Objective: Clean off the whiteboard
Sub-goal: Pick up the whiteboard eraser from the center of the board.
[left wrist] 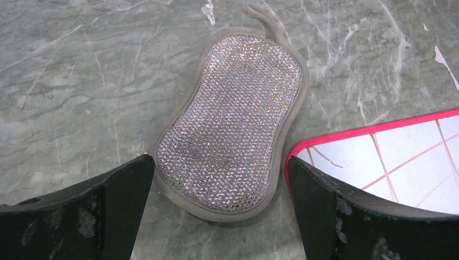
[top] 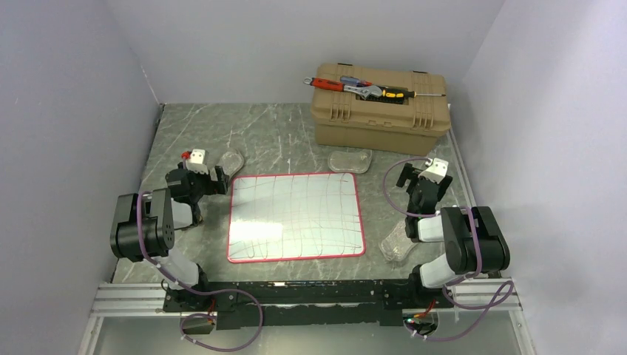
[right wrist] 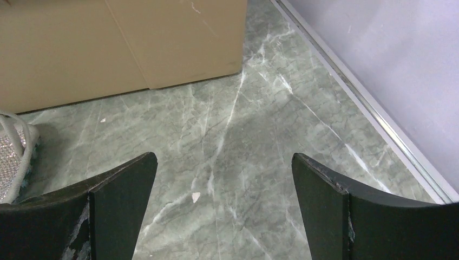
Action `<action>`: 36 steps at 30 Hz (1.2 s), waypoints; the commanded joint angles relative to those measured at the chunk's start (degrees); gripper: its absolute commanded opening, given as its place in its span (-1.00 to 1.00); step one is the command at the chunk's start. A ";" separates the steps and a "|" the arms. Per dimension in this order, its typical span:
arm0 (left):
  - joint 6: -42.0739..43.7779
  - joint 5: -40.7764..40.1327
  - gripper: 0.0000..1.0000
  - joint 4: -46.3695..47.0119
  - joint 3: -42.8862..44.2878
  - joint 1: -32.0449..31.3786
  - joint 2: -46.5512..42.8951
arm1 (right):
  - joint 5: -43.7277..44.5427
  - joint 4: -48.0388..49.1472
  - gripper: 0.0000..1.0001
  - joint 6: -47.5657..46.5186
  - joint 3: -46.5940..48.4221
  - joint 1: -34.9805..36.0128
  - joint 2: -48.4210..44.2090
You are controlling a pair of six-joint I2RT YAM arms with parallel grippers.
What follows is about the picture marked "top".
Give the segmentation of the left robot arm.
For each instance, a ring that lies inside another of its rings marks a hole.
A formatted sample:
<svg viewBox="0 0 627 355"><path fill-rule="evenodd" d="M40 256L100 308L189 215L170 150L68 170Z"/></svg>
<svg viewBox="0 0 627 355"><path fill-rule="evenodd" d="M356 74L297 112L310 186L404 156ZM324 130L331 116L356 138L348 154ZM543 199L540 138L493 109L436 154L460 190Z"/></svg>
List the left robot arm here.
<svg viewBox="0 0 627 355"><path fill-rule="evenodd" d="M203 197L228 191L230 176L221 166L214 173L193 172L180 163L166 174L165 188L119 196L109 237L118 259L154 267L170 289L185 289L183 301L195 311L211 304L213 291L204 285L202 268L175 246L175 232L203 222Z"/></svg>

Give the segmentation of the red framed whiteboard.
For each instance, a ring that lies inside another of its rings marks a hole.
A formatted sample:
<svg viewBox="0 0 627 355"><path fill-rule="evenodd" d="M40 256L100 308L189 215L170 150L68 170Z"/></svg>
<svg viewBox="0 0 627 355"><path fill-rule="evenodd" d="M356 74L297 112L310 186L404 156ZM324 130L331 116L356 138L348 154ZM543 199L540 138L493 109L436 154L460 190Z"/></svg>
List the red framed whiteboard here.
<svg viewBox="0 0 627 355"><path fill-rule="evenodd" d="M360 257L365 252L355 174L313 172L234 179L226 249L229 262Z"/></svg>

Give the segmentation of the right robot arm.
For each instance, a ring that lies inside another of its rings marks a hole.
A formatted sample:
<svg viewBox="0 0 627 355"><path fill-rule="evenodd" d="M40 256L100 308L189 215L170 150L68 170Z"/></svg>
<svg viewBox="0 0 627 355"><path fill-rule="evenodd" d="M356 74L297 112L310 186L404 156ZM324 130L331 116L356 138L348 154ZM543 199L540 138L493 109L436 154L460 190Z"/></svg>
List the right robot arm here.
<svg viewBox="0 0 627 355"><path fill-rule="evenodd" d="M407 287L409 301L424 307L435 299L436 288L454 285L479 274L503 271L511 254L491 208L443 207L453 181L448 162L432 159L425 169L403 164L396 186L409 200L404 210L404 235L414 243L442 243L444 253L414 268L418 280Z"/></svg>

